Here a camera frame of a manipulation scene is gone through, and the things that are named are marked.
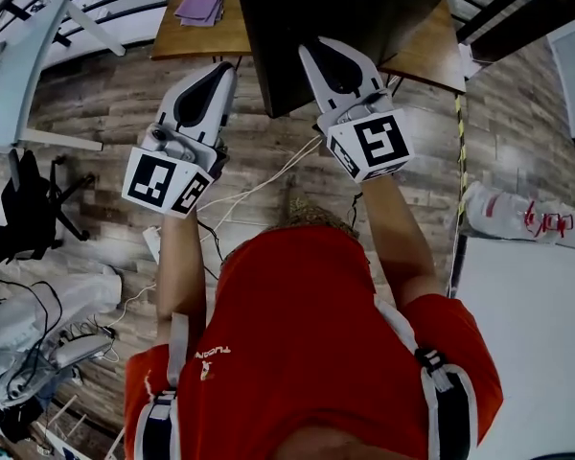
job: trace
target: office chair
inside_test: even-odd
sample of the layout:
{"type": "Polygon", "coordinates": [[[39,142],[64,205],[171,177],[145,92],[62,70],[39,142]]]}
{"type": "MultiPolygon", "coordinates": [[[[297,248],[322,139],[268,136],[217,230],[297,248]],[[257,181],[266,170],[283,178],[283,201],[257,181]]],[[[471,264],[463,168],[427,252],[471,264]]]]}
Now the office chair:
{"type": "Polygon", "coordinates": [[[63,192],[56,183],[56,165],[64,160],[62,156],[51,162],[47,180],[40,176],[31,151],[27,150],[21,161],[15,149],[9,152],[11,179],[1,195],[7,225],[0,226],[0,263],[15,258],[40,260],[48,248],[60,247],[62,241],[56,240],[57,219],[80,241],[89,239],[87,231],[77,230],[62,213],[61,205],[95,177],[89,173],[63,192]]]}

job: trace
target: white desk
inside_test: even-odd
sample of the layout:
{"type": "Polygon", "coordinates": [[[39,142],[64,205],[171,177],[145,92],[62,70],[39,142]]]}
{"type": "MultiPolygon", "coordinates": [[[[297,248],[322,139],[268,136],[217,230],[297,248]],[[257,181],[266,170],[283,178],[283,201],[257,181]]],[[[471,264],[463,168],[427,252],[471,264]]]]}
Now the white desk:
{"type": "Polygon", "coordinates": [[[21,27],[22,32],[7,41],[0,64],[0,147],[19,140],[62,145],[85,150],[102,150],[103,144],[28,128],[28,116],[43,61],[66,14],[99,39],[117,56],[124,47],[69,0],[56,0],[21,27]]]}

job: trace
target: wooden floor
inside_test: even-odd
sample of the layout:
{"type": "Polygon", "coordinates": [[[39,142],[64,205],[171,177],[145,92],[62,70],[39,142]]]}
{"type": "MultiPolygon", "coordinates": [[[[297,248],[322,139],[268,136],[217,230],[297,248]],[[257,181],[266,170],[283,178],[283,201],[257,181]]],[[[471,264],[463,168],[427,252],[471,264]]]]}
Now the wooden floor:
{"type": "MultiPolygon", "coordinates": [[[[39,129],[104,142],[102,152],[26,145],[47,173],[53,157],[68,155],[68,178],[92,172],[95,185],[68,205],[68,214],[92,234],[88,242],[70,237],[61,249],[41,262],[0,266],[0,276],[31,283],[52,274],[101,272],[113,266],[122,276],[122,300],[154,281],[156,264],[141,232],[159,224],[160,216],[121,199],[130,148],[143,138],[165,91],[208,58],[152,62],[150,47],[128,50],[125,57],[92,57],[43,74],[34,97],[31,125],[39,129]]],[[[470,180],[542,199],[557,198],[575,206],[575,147],[568,126],[559,77],[545,41],[489,67],[468,82],[463,98],[470,180]]],[[[451,264],[458,193],[458,128],[449,92],[406,80],[395,97],[404,108],[413,132],[418,157],[396,177],[432,247],[439,273],[447,279],[451,264]]],[[[270,120],[264,113],[252,62],[244,58],[234,112],[222,132],[231,161],[208,199],[218,199],[253,188],[279,171],[315,133],[311,129],[317,108],[311,103],[289,117],[270,120]]],[[[7,178],[7,163],[0,158],[0,192],[7,178]]],[[[355,185],[326,152],[315,152],[289,176],[322,207],[346,218],[355,185]]],[[[241,203],[218,230],[223,253],[247,240],[277,216],[288,182],[284,175],[241,203]]],[[[217,203],[200,213],[208,224],[219,221],[231,206],[217,203]]],[[[386,291],[364,209],[357,211],[356,228],[372,263],[379,291],[386,291]]],[[[207,265],[219,273],[212,241],[203,244],[207,265]]],[[[209,299],[215,281],[208,278],[209,299]]],[[[122,427],[124,372],[127,359],[145,350],[154,337],[152,290],[128,305],[117,326],[115,350],[120,361],[85,363],[85,385],[64,384],[58,398],[65,402],[78,393],[73,406],[94,422],[118,431],[122,427]]],[[[121,310],[99,316],[114,320],[121,310]]]]}

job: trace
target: red shirt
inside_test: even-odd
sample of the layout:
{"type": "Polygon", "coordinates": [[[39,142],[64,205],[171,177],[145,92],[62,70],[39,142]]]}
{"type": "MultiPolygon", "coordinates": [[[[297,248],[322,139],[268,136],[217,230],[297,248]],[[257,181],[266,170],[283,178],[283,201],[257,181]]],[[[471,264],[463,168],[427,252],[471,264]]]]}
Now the red shirt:
{"type": "MultiPolygon", "coordinates": [[[[375,308],[368,263],[340,230],[266,232],[221,272],[213,319],[181,373],[178,411],[185,459],[266,459],[296,428],[322,423],[363,442],[427,457],[421,366],[375,308]]],[[[471,377],[479,440],[502,403],[500,382],[461,302],[426,295],[403,312],[422,347],[471,377]]],[[[168,387],[168,346],[126,368],[126,455],[153,393],[168,387]]]]}

